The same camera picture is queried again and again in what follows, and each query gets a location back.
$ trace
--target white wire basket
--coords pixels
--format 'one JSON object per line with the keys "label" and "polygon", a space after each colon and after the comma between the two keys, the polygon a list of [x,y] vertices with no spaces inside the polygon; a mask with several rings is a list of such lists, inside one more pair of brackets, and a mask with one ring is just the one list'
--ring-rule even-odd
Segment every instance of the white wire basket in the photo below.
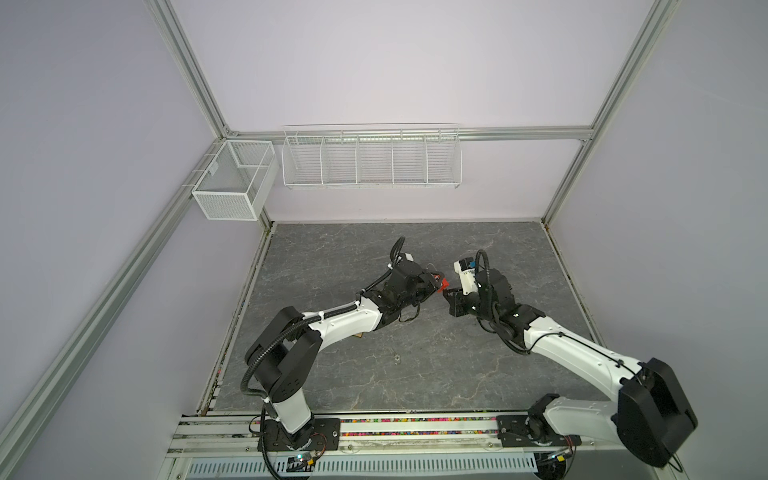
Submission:
{"label": "white wire basket", "polygon": [[285,127],[283,182],[290,188],[461,184],[462,149],[457,125],[376,126],[379,129],[346,125],[350,128],[334,132],[321,131],[318,127],[322,126],[302,126],[303,131]]}
{"label": "white wire basket", "polygon": [[278,169],[271,141],[227,140],[192,194],[210,220],[258,220]]}

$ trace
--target white wall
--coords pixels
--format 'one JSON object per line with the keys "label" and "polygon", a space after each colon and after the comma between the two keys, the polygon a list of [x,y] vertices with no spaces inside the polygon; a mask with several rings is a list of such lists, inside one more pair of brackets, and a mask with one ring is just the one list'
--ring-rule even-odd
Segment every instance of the white wall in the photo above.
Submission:
{"label": "white wall", "polygon": [[154,479],[193,415],[260,239],[193,204],[15,480]]}
{"label": "white wall", "polygon": [[[174,0],[236,131],[591,124],[651,0]],[[465,143],[457,190],[288,190],[281,221],[541,217],[575,141]]]}
{"label": "white wall", "polygon": [[765,478],[766,25],[683,2],[553,226],[608,345],[675,369],[699,480]]}
{"label": "white wall", "polygon": [[2,3],[0,429],[212,139],[141,0]]}
{"label": "white wall", "polygon": [[290,190],[280,175],[266,209],[273,220],[292,222],[541,218],[578,146],[576,140],[464,142],[458,188]]}
{"label": "white wall", "polygon": [[230,127],[590,124],[652,0],[175,0]]}

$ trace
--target red object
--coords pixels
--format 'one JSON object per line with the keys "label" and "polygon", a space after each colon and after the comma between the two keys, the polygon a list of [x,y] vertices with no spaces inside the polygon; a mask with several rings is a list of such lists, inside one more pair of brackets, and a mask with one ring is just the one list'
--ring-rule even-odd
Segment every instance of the red object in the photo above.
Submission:
{"label": "red object", "polygon": [[439,290],[437,291],[437,293],[440,293],[440,292],[442,292],[442,291],[443,291],[443,290],[445,290],[446,288],[448,288],[448,280],[444,278],[444,279],[442,279],[442,285],[440,286],[440,288],[439,288]]}

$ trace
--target wire mesh basket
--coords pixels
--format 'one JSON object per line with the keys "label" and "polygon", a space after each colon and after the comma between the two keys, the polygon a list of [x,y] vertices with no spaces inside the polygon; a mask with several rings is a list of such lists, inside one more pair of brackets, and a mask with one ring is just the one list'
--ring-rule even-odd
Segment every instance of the wire mesh basket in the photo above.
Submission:
{"label": "wire mesh basket", "polygon": [[283,181],[291,188],[457,187],[458,126],[344,130],[286,127]]}
{"label": "wire mesh basket", "polygon": [[271,141],[227,140],[192,194],[210,220],[258,220],[278,169]]}

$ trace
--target black cable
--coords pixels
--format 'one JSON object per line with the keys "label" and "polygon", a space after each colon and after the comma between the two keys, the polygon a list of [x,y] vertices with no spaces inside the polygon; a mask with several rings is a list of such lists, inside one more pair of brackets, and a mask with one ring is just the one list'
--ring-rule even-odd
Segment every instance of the black cable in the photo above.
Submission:
{"label": "black cable", "polygon": [[478,316],[478,317],[476,317],[476,318],[477,318],[477,320],[478,320],[478,325],[480,325],[480,328],[482,328],[483,330],[485,330],[485,331],[486,331],[486,332],[488,332],[488,333],[496,333],[496,330],[493,330],[493,329],[489,330],[489,329],[485,328],[485,327],[482,325],[482,321],[480,320],[480,317],[479,317],[479,316]]}
{"label": "black cable", "polygon": [[630,373],[631,373],[633,376],[636,376],[638,373],[640,373],[640,372],[637,372],[637,373],[636,373],[636,372],[635,372],[635,371],[633,371],[631,368],[629,368],[628,366],[626,366],[626,365],[624,364],[624,361],[616,360],[615,358],[613,358],[612,356],[608,355],[607,353],[603,353],[602,351],[600,351],[600,350],[598,350],[598,349],[594,348],[592,345],[590,345],[590,344],[588,344],[588,343],[584,343],[584,342],[582,342],[581,340],[579,340],[579,339],[576,339],[576,338],[574,338],[574,337],[572,337],[572,336],[570,336],[570,335],[566,335],[566,334],[565,334],[565,333],[563,333],[563,332],[550,332],[550,333],[545,333],[544,335],[542,335],[542,336],[538,337],[538,338],[537,338],[537,339],[536,339],[536,340],[533,342],[533,345],[531,345],[531,348],[527,348],[527,349],[521,349],[520,347],[518,347],[518,346],[514,345],[513,343],[511,343],[511,342],[508,342],[507,340],[504,340],[504,339],[502,339],[502,342],[504,342],[504,344],[505,344],[507,347],[509,347],[510,349],[514,350],[514,351],[515,351],[515,352],[517,352],[517,353],[521,353],[522,355],[530,355],[530,354],[531,354],[531,351],[533,350],[533,347],[535,347],[535,346],[536,346],[536,344],[539,342],[539,340],[541,340],[541,339],[543,339],[543,338],[545,338],[545,337],[547,337],[547,336],[552,336],[552,335],[563,336],[563,337],[565,337],[565,338],[567,338],[567,339],[571,339],[571,340],[573,340],[573,341],[574,341],[574,342],[576,342],[576,343],[580,343],[581,345],[583,345],[583,346],[586,346],[587,348],[589,348],[589,349],[591,349],[591,350],[594,350],[594,351],[595,351],[595,352],[597,352],[597,353],[600,353],[602,356],[604,356],[605,358],[607,358],[607,359],[609,359],[610,361],[612,361],[613,363],[615,363],[615,364],[616,364],[616,366],[623,366],[625,369],[629,370],[629,372],[630,372]]}
{"label": "black cable", "polygon": [[[357,304],[350,303],[349,305],[343,305],[334,310],[329,310],[328,312],[325,312],[324,317],[331,318],[336,315],[341,315],[342,313],[352,312],[353,310],[356,310],[356,309],[357,309]],[[294,333],[304,328],[305,326],[311,323],[319,322],[322,319],[323,317],[321,317],[320,315],[313,315],[309,318],[305,318],[297,323],[294,323],[292,326],[289,326],[288,328],[280,332],[280,334],[277,337],[275,337],[275,340],[273,340],[272,343],[270,343],[262,351],[262,353],[259,354],[259,356],[254,361],[252,361],[251,364],[249,364],[248,369],[243,375],[243,378],[240,380],[240,391],[244,395],[248,395],[248,396],[260,396],[261,398],[266,397],[266,392],[264,392],[263,390],[251,389],[248,387],[248,383],[250,382],[250,377],[253,376],[253,374],[256,372],[256,369],[259,368],[259,365],[261,365],[261,363],[264,361],[266,356],[272,350],[274,350],[279,344],[281,344],[287,336],[289,336],[291,333]]]}
{"label": "black cable", "polygon": [[270,457],[266,455],[266,439],[264,438],[264,423],[266,423],[266,406],[261,406],[261,423],[259,424],[259,449],[261,450],[261,455],[264,457],[264,465],[266,466],[266,470],[272,475],[272,478],[275,480],[284,480],[283,477],[280,476],[279,473],[277,473],[277,470],[272,466],[272,462],[270,462]]}
{"label": "black cable", "polygon": [[374,286],[379,285],[381,282],[386,280],[386,278],[389,276],[390,273],[392,273],[392,271],[387,269],[387,271],[383,275],[381,275],[376,280],[373,280],[373,282],[370,285],[368,285],[366,288],[360,290],[360,293],[367,292],[368,290],[371,290]]}
{"label": "black cable", "polygon": [[485,292],[486,297],[488,298],[486,302],[488,303],[488,313],[493,315],[493,290],[491,289],[491,264],[488,262],[488,254],[485,252],[485,250],[478,250],[478,252],[475,254],[475,283],[477,283],[478,278],[478,270],[480,267],[480,258],[482,257],[482,266],[485,270]]}
{"label": "black cable", "polygon": [[402,249],[402,245],[406,242],[405,237],[400,237],[397,239],[394,245],[392,245],[392,249],[389,251],[389,260],[392,261],[392,266],[395,266],[399,261],[400,257],[400,250]]}
{"label": "black cable", "polygon": [[677,455],[672,455],[672,458],[674,459],[675,463],[677,463],[677,467],[672,465],[672,462],[668,462],[667,465],[669,465],[670,467],[674,468],[674,470],[676,472],[685,473],[685,470],[683,469],[683,463],[680,462],[680,459],[677,457]]}
{"label": "black cable", "polygon": [[414,316],[412,316],[412,317],[411,317],[411,318],[409,318],[409,319],[405,319],[405,320],[400,320],[400,319],[399,319],[399,316],[398,316],[398,321],[399,321],[400,323],[408,323],[408,322],[410,322],[411,320],[415,320],[415,319],[416,319],[416,317],[417,317],[417,316],[419,316],[419,312],[421,312],[421,311],[422,311],[422,303],[421,303],[421,302],[419,302],[419,303],[417,303],[417,304],[416,304],[416,314],[415,314]]}
{"label": "black cable", "polygon": [[[392,245],[392,249],[389,251],[389,261],[392,263],[392,266],[395,266],[398,262],[396,259],[400,256],[400,249],[402,249],[402,245],[406,242],[405,237],[400,237],[397,239],[394,245]],[[389,274],[392,273],[392,269],[388,269],[386,272],[384,272],[383,275],[381,275],[376,280],[373,280],[370,285],[368,285],[366,288],[359,291],[359,293],[367,292],[368,290],[371,290],[374,286],[379,285],[381,282],[387,279]]]}
{"label": "black cable", "polygon": [[257,437],[258,437],[258,436],[261,436],[261,424],[259,424],[259,431],[258,431],[258,432],[254,432],[254,431],[251,429],[251,427],[250,427],[250,426],[251,426],[251,425],[253,425],[253,420],[255,420],[255,419],[258,419],[258,418],[259,418],[259,416],[258,416],[258,415],[256,415],[255,417],[253,417],[253,418],[250,420],[250,422],[248,422],[248,432],[251,432],[251,433],[253,433],[253,434],[254,434],[255,436],[257,436]]}
{"label": "black cable", "polygon": [[568,464],[568,468],[565,469],[565,473],[563,474],[563,478],[568,476],[568,473],[571,471],[571,468],[574,466],[574,460],[576,459],[576,445],[574,445],[574,454],[571,456],[571,463]]}

